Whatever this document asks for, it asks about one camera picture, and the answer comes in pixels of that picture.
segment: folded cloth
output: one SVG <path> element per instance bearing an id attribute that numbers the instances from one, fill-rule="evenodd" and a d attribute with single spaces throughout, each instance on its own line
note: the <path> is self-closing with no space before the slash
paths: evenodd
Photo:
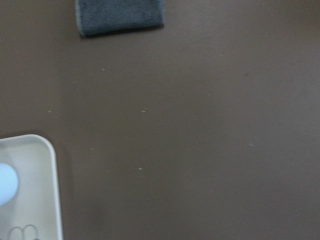
<path id="1" fill-rule="evenodd" d="M 165 24 L 165 0 L 75 0 L 81 35 Z"/>

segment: brown surface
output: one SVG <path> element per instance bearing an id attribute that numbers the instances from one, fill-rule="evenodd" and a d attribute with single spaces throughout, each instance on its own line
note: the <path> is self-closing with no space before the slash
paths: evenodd
<path id="1" fill-rule="evenodd" d="M 166 5 L 87 39 L 0 1 L 0 137 L 52 141 L 65 239 L 318 240 L 320 2 Z"/>

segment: gray towel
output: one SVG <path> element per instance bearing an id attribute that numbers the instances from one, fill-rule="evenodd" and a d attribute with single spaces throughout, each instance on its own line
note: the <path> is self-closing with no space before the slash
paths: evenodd
<path id="1" fill-rule="evenodd" d="M 75 9 L 84 36 L 165 24 L 164 0 L 76 0 Z"/>

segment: blue egg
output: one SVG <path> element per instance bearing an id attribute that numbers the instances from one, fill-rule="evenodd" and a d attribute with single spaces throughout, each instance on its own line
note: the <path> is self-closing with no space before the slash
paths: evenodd
<path id="1" fill-rule="evenodd" d="M 0 207 L 14 198 L 18 186 L 16 171 L 8 164 L 0 163 Z"/>

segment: bunny ear outline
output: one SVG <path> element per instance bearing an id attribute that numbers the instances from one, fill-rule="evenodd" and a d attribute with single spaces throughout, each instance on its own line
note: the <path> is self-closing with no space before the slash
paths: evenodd
<path id="1" fill-rule="evenodd" d="M 26 230 L 27 230 L 28 228 L 32 228 L 32 229 L 33 229 L 33 231 L 34 231 L 34 236 L 35 236 L 35 239 L 34 239 L 34 240 L 39 240 L 39 232 L 38 232 L 38 229 L 37 229 L 37 227 L 36 227 L 35 225 L 32 225 L 32 224 L 26 225 L 26 226 L 24 226 L 24 228 L 21 228 L 21 227 L 19 227 L 19 226 L 16 226 L 16 227 L 11 228 L 11 230 L 10 230 L 9 233 L 8 233 L 7 240 L 12 240 L 12 239 L 11 239 L 11 236 L 12 236 L 12 234 L 13 234 L 13 232 L 14 232 L 15 230 L 19 230 L 19 231 L 20 231 L 20 233 L 21 233 L 21 239 L 20 239 L 20 240 L 25 240 L 25 232 L 26 232 Z"/>

